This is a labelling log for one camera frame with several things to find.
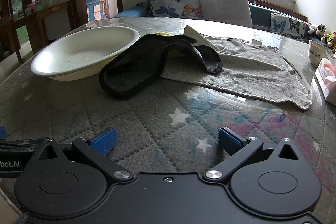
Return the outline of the yellow and black cleaning cloth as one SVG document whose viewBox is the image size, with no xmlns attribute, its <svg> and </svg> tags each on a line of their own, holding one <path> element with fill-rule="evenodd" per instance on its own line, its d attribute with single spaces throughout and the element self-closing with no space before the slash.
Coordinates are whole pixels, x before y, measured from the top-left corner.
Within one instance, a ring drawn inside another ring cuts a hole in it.
<svg viewBox="0 0 336 224">
<path fill-rule="evenodd" d="M 100 87 L 114 100 L 135 95 L 162 74 L 171 51 L 186 55 L 209 75 L 219 74 L 223 67 L 219 54 L 209 46 L 195 46 L 196 42 L 186 35 L 144 35 L 103 67 Z"/>
</svg>

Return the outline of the large white bowl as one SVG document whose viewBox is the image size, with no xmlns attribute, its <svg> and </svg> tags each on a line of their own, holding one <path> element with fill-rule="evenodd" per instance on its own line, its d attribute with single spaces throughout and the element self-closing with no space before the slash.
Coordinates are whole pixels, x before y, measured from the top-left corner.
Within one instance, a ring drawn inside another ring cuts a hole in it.
<svg viewBox="0 0 336 224">
<path fill-rule="evenodd" d="M 31 71 L 56 81 L 84 79 L 98 74 L 138 39 L 138 31 L 123 26 L 79 31 L 41 50 L 31 63 Z"/>
</svg>

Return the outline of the small white cup bowl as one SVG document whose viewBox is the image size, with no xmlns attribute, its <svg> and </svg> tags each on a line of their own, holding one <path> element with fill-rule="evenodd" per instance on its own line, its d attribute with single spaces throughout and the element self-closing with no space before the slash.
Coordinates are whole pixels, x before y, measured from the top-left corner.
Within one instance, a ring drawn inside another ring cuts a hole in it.
<svg viewBox="0 0 336 224">
<path fill-rule="evenodd" d="M 309 55 L 310 63 L 313 66 L 318 67 L 322 58 L 327 59 L 327 55 L 326 55 L 327 53 L 335 57 L 334 53 L 324 44 L 321 44 L 320 42 L 316 42 L 315 40 L 309 40 L 308 55 Z"/>
</svg>

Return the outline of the grey towel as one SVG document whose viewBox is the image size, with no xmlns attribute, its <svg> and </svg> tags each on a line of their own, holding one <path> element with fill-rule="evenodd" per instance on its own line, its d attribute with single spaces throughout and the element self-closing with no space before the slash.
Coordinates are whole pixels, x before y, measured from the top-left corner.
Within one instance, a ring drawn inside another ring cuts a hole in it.
<svg viewBox="0 0 336 224">
<path fill-rule="evenodd" d="M 219 55 L 223 67 L 211 75 L 195 61 L 183 57 L 169 59 L 162 77 L 251 97 L 272 103 L 293 103 L 301 110 L 311 105 L 310 90 L 303 75 L 280 54 L 276 47 L 255 45 L 237 38 L 203 35 L 186 26 L 183 33 L 208 46 Z"/>
</svg>

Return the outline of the pink tissue box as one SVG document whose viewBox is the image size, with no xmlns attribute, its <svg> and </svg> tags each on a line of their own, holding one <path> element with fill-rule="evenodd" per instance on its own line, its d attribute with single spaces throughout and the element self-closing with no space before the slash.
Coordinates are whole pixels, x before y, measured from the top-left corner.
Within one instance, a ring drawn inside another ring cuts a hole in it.
<svg viewBox="0 0 336 224">
<path fill-rule="evenodd" d="M 315 76 L 325 100 L 336 105 L 335 67 L 328 59 L 322 58 L 315 71 Z"/>
</svg>

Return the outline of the small butterfly pillow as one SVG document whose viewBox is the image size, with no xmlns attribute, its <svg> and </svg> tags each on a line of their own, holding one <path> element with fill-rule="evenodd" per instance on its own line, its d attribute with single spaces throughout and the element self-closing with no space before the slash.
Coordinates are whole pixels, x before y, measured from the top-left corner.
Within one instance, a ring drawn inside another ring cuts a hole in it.
<svg viewBox="0 0 336 224">
<path fill-rule="evenodd" d="M 307 24 L 290 16 L 272 13 L 270 32 L 303 42 L 307 37 Z"/>
</svg>

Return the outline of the blue sofa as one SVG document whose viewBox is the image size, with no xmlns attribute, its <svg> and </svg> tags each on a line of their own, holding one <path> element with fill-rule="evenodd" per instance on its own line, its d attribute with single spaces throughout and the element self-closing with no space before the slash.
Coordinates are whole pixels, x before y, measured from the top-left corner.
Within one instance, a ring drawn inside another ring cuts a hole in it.
<svg viewBox="0 0 336 224">
<path fill-rule="evenodd" d="M 147 10 L 148 6 L 149 5 L 144 6 L 143 4 L 139 3 L 138 5 L 133 6 L 130 9 L 117 14 L 115 17 L 131 18 L 131 17 L 148 16 L 148 10 Z M 280 14 L 280 13 L 273 12 L 271 10 L 268 10 L 268 9 L 265 9 L 259 6 L 254 6 L 254 5 L 249 5 L 249 8 L 251 11 L 251 16 L 252 16 L 252 27 L 251 28 L 256 28 L 258 30 L 270 32 L 270 15 L 272 13 L 276 13 L 276 14 Z M 307 37 L 303 42 L 307 43 L 309 39 L 318 40 L 317 38 L 310 36 L 308 33 L 308 30 L 307 30 Z"/>
</svg>

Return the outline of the dark wooden desk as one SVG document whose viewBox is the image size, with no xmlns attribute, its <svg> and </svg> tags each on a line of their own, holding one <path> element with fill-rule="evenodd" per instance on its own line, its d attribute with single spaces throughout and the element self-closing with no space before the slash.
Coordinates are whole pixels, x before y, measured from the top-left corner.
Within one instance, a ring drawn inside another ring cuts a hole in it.
<svg viewBox="0 0 336 224">
<path fill-rule="evenodd" d="M 9 24 L 6 27 L 6 32 L 9 37 L 9 44 L 11 50 L 14 51 L 14 53 L 16 54 L 20 64 L 23 64 L 24 61 L 19 51 L 21 49 L 21 45 L 18 40 L 17 28 L 26 26 L 31 48 L 33 50 L 33 53 L 36 53 L 50 43 L 48 41 L 44 19 L 47 16 L 50 16 L 62 10 L 67 11 L 70 28 L 71 30 L 73 30 L 75 28 L 75 24 L 71 1 L 66 1 L 47 7 L 40 11 L 33 12 L 32 14 L 27 15 L 24 18 L 19 19 L 15 22 L 9 21 Z"/>
</svg>

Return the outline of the plain white pillow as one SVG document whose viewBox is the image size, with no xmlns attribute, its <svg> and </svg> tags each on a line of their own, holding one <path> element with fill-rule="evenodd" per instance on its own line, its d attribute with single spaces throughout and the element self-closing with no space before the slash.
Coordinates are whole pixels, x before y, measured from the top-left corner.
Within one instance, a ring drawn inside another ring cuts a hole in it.
<svg viewBox="0 0 336 224">
<path fill-rule="evenodd" d="M 252 27 L 248 0 L 201 0 L 204 20 Z"/>
</svg>

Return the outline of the blue children cabinet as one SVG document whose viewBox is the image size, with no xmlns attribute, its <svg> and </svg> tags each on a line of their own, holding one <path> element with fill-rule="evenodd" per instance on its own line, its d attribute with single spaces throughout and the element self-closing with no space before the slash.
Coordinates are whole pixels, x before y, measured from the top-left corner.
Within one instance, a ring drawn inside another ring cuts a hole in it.
<svg viewBox="0 0 336 224">
<path fill-rule="evenodd" d="M 104 18 L 105 0 L 85 0 L 85 2 L 89 22 Z"/>
</svg>

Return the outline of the plush toys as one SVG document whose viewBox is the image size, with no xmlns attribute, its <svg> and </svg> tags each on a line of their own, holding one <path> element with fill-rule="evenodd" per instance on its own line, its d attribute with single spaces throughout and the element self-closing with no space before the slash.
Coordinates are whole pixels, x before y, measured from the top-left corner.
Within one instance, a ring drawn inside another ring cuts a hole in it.
<svg viewBox="0 0 336 224">
<path fill-rule="evenodd" d="M 335 32 L 328 34 L 326 32 L 327 28 L 323 24 L 311 24 L 309 23 L 308 33 L 310 36 L 317 38 L 319 41 L 324 43 L 333 53 L 335 53 Z"/>
</svg>

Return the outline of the large butterfly pillow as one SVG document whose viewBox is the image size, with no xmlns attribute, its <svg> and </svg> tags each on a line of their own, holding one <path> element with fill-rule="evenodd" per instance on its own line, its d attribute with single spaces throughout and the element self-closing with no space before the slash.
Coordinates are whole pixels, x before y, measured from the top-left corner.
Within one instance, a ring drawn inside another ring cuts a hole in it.
<svg viewBox="0 0 336 224">
<path fill-rule="evenodd" d="M 201 0 L 149 0 L 148 16 L 202 19 Z"/>
</svg>

